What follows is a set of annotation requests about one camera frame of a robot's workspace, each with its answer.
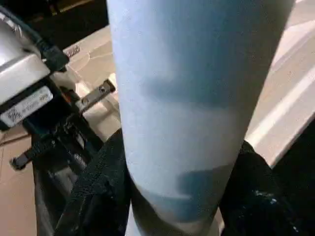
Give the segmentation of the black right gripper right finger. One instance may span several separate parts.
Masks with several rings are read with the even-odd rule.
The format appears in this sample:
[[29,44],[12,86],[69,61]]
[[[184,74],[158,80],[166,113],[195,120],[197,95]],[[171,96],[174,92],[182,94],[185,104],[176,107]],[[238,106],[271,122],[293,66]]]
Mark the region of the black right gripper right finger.
[[220,202],[225,236],[301,236],[301,220],[263,157],[246,141]]

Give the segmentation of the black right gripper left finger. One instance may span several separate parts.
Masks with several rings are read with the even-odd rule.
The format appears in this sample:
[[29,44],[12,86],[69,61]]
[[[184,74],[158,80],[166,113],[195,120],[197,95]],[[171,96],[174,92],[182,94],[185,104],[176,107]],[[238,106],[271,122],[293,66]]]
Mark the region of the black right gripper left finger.
[[123,134],[119,129],[78,177],[54,234],[123,236],[130,196]]

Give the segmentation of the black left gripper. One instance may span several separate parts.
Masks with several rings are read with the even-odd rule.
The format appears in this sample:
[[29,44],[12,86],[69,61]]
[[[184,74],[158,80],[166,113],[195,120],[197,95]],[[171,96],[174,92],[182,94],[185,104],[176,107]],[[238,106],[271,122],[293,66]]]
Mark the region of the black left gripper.
[[68,197],[77,177],[103,145],[83,113],[114,92],[115,87],[103,82],[83,98],[53,82],[40,82],[35,91],[44,92],[42,99],[49,95],[52,99],[23,120],[22,125],[32,136],[31,147],[13,157],[10,165],[21,171],[32,163],[61,195]]

